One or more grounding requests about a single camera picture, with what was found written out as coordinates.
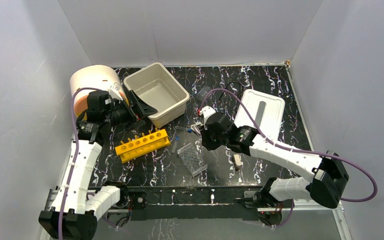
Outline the yellow test tube rack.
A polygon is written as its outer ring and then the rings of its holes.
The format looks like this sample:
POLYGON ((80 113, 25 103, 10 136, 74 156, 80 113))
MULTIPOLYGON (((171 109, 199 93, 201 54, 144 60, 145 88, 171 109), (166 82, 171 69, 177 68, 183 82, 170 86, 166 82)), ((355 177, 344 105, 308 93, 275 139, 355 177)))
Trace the yellow test tube rack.
POLYGON ((165 129, 160 129, 155 132, 149 132, 142 137, 128 140, 116 146, 115 153, 120 157, 124 164, 130 160, 136 159, 153 151, 167 147, 171 144, 169 136, 165 129))

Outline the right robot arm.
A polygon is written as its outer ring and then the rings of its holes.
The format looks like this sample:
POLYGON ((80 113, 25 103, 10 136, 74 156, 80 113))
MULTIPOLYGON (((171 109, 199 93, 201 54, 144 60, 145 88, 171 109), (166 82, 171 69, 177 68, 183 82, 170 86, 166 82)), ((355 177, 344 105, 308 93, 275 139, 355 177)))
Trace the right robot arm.
POLYGON ((248 208, 275 207, 285 200, 313 200, 335 209, 349 180, 343 163, 321 154, 301 153, 289 145, 275 146, 256 128, 237 127, 227 116, 213 109, 202 109, 204 123, 198 129, 202 145, 209 151, 225 146, 231 151, 268 160, 298 174, 298 178, 271 177, 259 193, 245 196, 241 204, 248 208))

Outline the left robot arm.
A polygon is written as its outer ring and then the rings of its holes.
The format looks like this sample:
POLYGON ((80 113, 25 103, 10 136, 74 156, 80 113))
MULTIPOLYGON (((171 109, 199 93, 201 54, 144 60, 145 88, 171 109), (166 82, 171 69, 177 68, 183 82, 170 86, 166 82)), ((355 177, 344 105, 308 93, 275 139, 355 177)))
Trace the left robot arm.
POLYGON ((116 90, 89 87, 88 91, 86 109, 79 116, 71 111, 74 139, 62 184, 50 209, 41 211, 38 217, 39 224, 53 239, 91 240, 98 220, 109 209, 132 205, 127 186, 119 181, 105 182, 88 198, 90 179, 102 152, 102 129, 106 125, 127 129, 141 126, 145 118, 158 112, 132 90, 126 97, 116 90))

